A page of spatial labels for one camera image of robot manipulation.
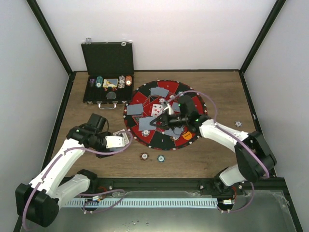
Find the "dealt card bottom seat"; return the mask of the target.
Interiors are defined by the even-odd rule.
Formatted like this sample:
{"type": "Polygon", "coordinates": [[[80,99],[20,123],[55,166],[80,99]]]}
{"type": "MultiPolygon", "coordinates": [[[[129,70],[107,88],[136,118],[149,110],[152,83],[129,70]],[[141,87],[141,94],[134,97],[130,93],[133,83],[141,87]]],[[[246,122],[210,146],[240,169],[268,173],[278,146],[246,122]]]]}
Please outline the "dealt card bottom seat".
{"type": "Polygon", "coordinates": [[[173,129],[168,129],[164,131],[164,134],[170,137],[177,137],[179,138],[181,134],[184,132],[183,127],[175,127],[173,129]]]}

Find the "dealt card seat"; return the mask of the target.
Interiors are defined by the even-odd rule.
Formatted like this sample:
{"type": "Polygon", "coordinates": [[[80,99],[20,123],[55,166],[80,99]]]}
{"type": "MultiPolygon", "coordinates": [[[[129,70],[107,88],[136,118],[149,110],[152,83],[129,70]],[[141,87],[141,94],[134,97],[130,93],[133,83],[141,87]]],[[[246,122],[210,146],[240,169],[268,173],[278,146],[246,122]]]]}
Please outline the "dealt card seat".
{"type": "Polygon", "coordinates": [[[179,138],[181,134],[184,132],[183,127],[175,127],[173,129],[168,129],[164,131],[164,134],[170,137],[177,137],[179,138]]]}
{"type": "Polygon", "coordinates": [[[139,119],[139,131],[151,131],[155,130],[156,126],[152,126],[150,122],[154,120],[154,117],[142,117],[139,119]]]}

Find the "dealt card top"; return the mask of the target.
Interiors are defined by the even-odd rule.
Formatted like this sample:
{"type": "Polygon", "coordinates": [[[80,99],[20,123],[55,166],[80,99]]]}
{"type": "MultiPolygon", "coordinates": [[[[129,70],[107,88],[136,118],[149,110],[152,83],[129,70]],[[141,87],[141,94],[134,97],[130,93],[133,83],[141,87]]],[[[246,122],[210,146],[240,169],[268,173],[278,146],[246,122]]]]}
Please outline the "dealt card top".
{"type": "Polygon", "coordinates": [[[155,88],[155,87],[150,88],[150,95],[151,95],[151,96],[155,96],[155,95],[156,95],[155,91],[156,91],[156,88],[155,88]]]}
{"type": "Polygon", "coordinates": [[[169,91],[165,88],[162,87],[156,87],[154,89],[154,94],[157,96],[161,96],[163,98],[165,98],[168,95],[169,91]]]}

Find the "dealt blue playing card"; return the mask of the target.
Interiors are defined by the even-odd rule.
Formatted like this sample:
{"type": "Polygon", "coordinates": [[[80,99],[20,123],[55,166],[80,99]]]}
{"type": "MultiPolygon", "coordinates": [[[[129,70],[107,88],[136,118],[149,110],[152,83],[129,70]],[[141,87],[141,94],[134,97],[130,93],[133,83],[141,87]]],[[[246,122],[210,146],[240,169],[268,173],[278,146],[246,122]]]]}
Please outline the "dealt blue playing card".
{"type": "Polygon", "coordinates": [[[143,105],[141,103],[128,105],[126,108],[127,115],[142,115],[143,112],[143,105]]]}

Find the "teal poker chip stack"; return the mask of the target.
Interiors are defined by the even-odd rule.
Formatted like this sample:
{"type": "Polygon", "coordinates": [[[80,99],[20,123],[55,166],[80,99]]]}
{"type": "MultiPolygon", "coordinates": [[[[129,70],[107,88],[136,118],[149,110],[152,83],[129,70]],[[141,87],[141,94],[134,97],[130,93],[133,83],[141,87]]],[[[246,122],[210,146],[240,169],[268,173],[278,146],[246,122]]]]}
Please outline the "teal poker chip stack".
{"type": "Polygon", "coordinates": [[[165,161],[165,157],[163,155],[159,155],[157,157],[158,162],[164,162],[165,161]]]}

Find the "red poker chip stack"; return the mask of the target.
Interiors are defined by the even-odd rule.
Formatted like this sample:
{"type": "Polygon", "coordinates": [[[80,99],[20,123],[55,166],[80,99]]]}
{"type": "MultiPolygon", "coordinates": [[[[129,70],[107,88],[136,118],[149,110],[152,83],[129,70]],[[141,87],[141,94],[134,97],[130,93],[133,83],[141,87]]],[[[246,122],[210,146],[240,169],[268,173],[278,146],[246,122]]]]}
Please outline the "red poker chip stack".
{"type": "Polygon", "coordinates": [[[149,155],[147,153],[141,153],[141,155],[140,155],[141,160],[147,160],[148,157],[149,157],[149,155]]]}

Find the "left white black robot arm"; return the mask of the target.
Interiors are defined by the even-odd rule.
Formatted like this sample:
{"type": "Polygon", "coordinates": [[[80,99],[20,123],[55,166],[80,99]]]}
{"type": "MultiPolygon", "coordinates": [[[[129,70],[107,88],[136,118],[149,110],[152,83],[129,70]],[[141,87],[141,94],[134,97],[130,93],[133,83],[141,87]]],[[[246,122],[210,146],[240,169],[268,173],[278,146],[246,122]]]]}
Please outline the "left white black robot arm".
{"type": "Polygon", "coordinates": [[[73,164],[85,153],[109,157],[125,151],[132,143],[133,136],[114,136],[103,131],[107,119],[92,114],[87,123],[75,126],[68,132],[60,150],[46,167],[30,181],[20,184],[15,190],[16,208],[22,218],[22,226],[29,231],[27,221],[48,227],[57,217],[59,210],[76,196],[90,197],[93,203],[102,201],[103,196],[113,191],[98,191],[97,175],[88,170],[80,170],[69,181],[62,180],[73,164]]]}

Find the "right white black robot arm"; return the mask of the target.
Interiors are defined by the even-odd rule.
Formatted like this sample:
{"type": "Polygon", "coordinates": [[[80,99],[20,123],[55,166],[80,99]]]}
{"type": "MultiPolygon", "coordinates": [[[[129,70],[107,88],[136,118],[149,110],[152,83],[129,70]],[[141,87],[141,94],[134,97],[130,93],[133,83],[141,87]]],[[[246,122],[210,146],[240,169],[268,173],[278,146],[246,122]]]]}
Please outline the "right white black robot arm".
{"type": "Polygon", "coordinates": [[[277,163],[260,132],[247,133],[234,130],[207,115],[162,113],[153,119],[150,125],[164,130],[186,126],[190,132],[213,140],[234,152],[237,164],[225,168],[213,178],[213,187],[221,195],[227,194],[236,183],[246,181],[255,183],[260,179],[269,178],[270,170],[277,163]]]}

